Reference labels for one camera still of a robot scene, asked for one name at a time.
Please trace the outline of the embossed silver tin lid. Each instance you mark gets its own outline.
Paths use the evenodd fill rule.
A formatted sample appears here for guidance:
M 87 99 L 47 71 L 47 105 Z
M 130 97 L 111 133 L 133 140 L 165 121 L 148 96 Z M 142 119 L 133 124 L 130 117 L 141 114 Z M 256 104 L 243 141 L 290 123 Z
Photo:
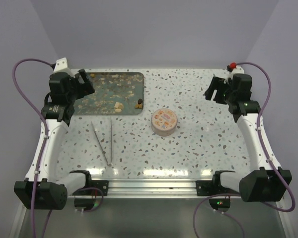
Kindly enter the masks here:
M 151 123 L 156 124 L 178 124 L 178 118 L 174 111 L 164 108 L 155 111 L 151 117 Z

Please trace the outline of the metal tweezers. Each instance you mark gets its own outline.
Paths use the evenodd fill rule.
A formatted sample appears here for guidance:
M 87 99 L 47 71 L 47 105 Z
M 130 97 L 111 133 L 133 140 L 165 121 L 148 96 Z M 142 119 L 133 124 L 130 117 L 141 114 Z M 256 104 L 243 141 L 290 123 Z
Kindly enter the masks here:
M 92 117 L 91 126 L 106 165 L 113 164 L 113 123 L 110 116 Z

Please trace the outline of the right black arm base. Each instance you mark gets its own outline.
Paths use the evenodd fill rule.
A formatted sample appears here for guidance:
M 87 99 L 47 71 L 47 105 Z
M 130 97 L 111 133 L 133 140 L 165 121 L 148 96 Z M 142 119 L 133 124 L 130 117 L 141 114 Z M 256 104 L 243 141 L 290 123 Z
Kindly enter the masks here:
M 211 180 L 197 180 L 196 184 L 196 193 L 198 196 L 211 196 L 216 194 L 238 194 L 238 192 L 222 187 L 220 185 L 214 185 Z

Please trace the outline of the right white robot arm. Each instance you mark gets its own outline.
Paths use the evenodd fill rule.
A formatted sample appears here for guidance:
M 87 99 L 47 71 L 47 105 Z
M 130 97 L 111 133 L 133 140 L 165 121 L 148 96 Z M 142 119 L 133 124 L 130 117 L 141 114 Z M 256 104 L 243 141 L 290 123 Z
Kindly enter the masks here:
M 237 124 L 250 159 L 246 176 L 233 171 L 216 171 L 211 188 L 215 194 L 228 189 L 238 192 L 244 202 L 277 202 L 286 192 L 292 175 L 282 169 L 268 141 L 260 105 L 251 99 L 252 77 L 236 73 L 229 79 L 214 76 L 205 91 L 206 100 L 228 105 Z

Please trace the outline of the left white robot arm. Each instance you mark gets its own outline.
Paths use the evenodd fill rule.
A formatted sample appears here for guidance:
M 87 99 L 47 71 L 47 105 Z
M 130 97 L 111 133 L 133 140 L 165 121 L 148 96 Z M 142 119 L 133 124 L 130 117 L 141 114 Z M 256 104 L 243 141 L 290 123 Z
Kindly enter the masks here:
M 41 134 L 32 165 L 23 181 L 17 181 L 14 192 L 27 209 L 62 210 L 67 197 L 76 191 L 89 194 L 93 189 L 91 175 L 86 170 L 74 170 L 57 180 L 56 166 L 61 143 L 69 130 L 75 112 L 74 103 L 95 92 L 86 71 L 74 76 L 66 72 L 50 75 L 50 92 L 41 110 Z

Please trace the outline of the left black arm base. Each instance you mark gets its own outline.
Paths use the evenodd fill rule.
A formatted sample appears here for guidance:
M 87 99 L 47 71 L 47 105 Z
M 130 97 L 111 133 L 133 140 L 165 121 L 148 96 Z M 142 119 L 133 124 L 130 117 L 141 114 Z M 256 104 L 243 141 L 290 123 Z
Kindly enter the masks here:
M 73 193 L 74 196 L 95 196 L 100 195 L 107 196 L 109 188 L 108 180 L 92 180 L 90 185 L 81 188 Z

